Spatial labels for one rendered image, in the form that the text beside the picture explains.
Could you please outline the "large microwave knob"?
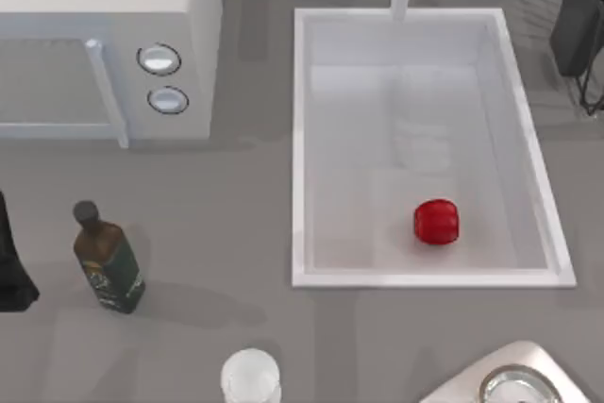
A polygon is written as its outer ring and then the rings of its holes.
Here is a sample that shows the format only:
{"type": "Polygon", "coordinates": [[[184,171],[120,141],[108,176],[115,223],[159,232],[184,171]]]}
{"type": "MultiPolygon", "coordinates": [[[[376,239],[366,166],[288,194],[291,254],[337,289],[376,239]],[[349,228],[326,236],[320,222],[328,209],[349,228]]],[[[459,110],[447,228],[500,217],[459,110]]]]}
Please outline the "large microwave knob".
{"type": "Polygon", "coordinates": [[[152,76],[172,75],[182,64],[178,52],[164,43],[154,43],[140,48],[136,53],[136,60],[139,66],[152,76]]]}

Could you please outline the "dark green bottle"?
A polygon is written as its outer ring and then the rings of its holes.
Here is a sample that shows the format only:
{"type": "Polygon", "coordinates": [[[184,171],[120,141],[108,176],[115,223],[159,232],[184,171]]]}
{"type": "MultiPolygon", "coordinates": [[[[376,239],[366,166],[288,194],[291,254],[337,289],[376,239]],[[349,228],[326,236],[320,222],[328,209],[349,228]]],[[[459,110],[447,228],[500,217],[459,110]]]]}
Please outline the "dark green bottle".
{"type": "Polygon", "coordinates": [[[106,310],[132,313],[146,285],[124,230],[103,220],[91,200],[75,203],[73,216],[80,226],[75,256],[99,304],[106,310]]]}

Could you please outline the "clear glass cup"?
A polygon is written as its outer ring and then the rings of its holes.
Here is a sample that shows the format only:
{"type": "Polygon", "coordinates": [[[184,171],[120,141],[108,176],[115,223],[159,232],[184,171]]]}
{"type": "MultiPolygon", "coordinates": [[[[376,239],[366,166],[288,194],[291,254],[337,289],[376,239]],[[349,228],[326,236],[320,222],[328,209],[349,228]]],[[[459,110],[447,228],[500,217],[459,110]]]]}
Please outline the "clear glass cup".
{"type": "Polygon", "coordinates": [[[233,353],[223,364],[220,381],[225,403],[281,403],[280,369],[264,350],[233,353]]]}

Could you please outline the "small microwave knob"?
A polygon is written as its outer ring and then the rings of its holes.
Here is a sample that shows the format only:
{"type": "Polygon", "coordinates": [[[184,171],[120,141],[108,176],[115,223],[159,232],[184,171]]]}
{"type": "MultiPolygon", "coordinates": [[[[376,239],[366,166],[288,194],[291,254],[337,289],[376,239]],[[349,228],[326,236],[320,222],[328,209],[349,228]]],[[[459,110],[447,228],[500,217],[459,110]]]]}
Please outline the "small microwave knob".
{"type": "Polygon", "coordinates": [[[163,115],[178,115],[190,105],[187,94],[172,86],[164,86],[150,91],[146,100],[154,111],[163,115]]]}

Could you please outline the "white sink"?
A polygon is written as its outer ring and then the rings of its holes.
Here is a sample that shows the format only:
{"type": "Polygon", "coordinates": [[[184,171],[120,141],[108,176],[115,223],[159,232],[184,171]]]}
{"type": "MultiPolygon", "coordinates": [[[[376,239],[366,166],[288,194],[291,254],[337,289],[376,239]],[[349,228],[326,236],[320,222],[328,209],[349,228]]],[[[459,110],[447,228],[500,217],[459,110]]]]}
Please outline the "white sink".
{"type": "Polygon", "coordinates": [[[293,101],[295,287],[576,286],[502,9],[299,8],[293,101]]]}

